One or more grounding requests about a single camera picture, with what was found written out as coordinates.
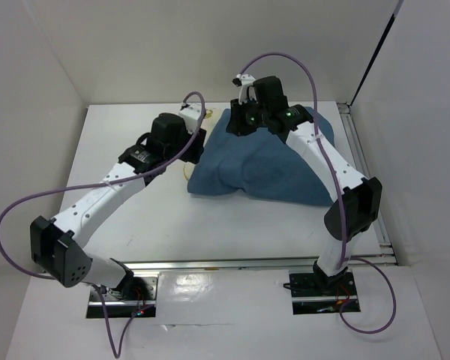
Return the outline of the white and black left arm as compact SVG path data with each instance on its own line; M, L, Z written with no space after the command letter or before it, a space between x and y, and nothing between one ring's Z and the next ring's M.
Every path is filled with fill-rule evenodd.
M116 259L86 253L85 247L98 228L169 163L199 162L206 137L202 120L202 110L192 106L183 106L176 115L161 113L151 130L118 157L98 188L49 220L37 217L30 226L33 262L66 288L93 284L116 299L127 298L140 284L134 273Z

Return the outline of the cream pillow with yellow band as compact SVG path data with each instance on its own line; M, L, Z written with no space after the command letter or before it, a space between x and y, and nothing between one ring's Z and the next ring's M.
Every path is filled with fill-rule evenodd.
M210 108L206 110L205 119L202 122L201 128L206 131L204 144L207 143L212 131L214 130L216 124L218 123L223 110L218 108ZM183 165L183 175L186 181L190 180L190 177L194 171L195 165L193 163L184 163Z

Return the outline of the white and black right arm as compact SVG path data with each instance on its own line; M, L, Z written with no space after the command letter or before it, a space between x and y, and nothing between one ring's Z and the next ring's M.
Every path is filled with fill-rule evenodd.
M267 129L312 169L331 197L333 204L324 216L329 235L310 279L318 293L328 294L344 278L357 237L378 218L383 186L342 157L319 129L316 112L289 105L276 76L239 74L233 83L239 93L230 103L227 132L245 137Z

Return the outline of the blue fabric pillowcase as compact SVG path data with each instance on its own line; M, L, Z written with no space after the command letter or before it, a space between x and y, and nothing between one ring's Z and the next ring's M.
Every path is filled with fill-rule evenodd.
M227 133L224 109L187 183L190 194L218 197L243 191L261 200L329 207L333 201L311 167L265 128Z

